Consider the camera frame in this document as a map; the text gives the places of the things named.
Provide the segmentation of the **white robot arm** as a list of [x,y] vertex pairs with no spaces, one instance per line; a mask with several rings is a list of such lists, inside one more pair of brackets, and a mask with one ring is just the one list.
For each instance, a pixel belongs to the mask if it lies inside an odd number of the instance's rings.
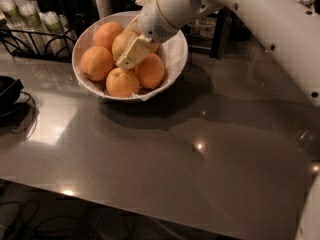
[[319,179],[311,172],[319,143],[320,20],[293,0],[151,0],[138,27],[168,40],[187,21],[226,7],[266,49],[259,64],[276,78],[262,100],[217,94],[203,105],[210,121],[191,131],[204,145],[196,180],[213,215],[196,215],[201,226],[241,240],[318,240]]

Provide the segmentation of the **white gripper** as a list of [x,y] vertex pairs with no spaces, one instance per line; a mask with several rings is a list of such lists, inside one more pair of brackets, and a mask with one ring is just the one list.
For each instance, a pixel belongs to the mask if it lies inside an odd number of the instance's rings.
[[125,27],[125,32],[132,36],[124,52],[116,62],[119,68],[130,70],[141,63],[152,52],[152,39],[155,42],[166,42],[179,31],[178,11],[174,0],[150,0],[139,14]]

